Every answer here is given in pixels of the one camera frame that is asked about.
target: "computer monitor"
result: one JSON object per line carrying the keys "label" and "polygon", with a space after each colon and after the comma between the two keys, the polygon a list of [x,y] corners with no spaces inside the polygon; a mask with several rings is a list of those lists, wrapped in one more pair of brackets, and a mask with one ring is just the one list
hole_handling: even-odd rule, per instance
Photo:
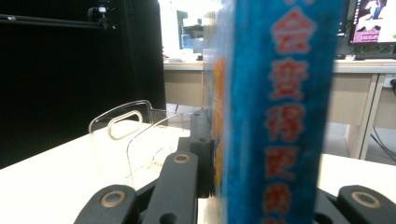
{"label": "computer monitor", "polygon": [[396,44],[395,12],[396,0],[357,0],[349,44]]}

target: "black cable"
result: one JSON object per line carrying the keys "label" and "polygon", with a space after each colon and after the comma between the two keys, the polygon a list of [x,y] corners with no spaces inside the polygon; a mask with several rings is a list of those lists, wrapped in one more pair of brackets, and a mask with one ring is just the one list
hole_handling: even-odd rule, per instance
{"label": "black cable", "polygon": [[396,95],[396,79],[391,80],[390,85],[392,86],[393,93]]}
{"label": "black cable", "polygon": [[376,139],[375,136],[373,136],[372,134],[371,134],[371,137],[378,143],[378,145],[382,148],[382,150],[390,156],[391,159],[396,161],[396,152],[387,148],[385,146],[385,144],[381,141],[381,138],[379,137],[378,132],[376,131],[375,128],[374,128],[374,131],[375,131],[376,138],[378,138],[378,139]]}

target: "white table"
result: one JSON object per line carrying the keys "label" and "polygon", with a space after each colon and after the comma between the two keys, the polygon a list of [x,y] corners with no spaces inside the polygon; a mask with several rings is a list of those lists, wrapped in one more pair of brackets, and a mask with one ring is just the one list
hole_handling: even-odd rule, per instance
{"label": "white table", "polygon": [[[318,186],[337,195],[363,185],[396,202],[396,166],[322,155]],[[103,184],[88,135],[0,170],[0,223],[73,223]],[[218,209],[200,200],[199,223],[215,223]]]}

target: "box packaging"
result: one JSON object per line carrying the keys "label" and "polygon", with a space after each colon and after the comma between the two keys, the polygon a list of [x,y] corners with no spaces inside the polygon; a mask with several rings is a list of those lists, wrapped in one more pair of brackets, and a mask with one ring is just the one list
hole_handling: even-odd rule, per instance
{"label": "box packaging", "polygon": [[227,0],[205,18],[222,223],[312,223],[340,0]]}

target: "black wall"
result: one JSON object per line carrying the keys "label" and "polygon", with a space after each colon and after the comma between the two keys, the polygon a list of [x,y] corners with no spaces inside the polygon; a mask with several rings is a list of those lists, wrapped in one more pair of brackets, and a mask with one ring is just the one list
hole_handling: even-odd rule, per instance
{"label": "black wall", "polygon": [[[0,168],[88,131],[117,105],[165,108],[156,0],[113,2],[116,30],[0,23]],[[0,14],[87,21],[94,1],[7,1]]]}

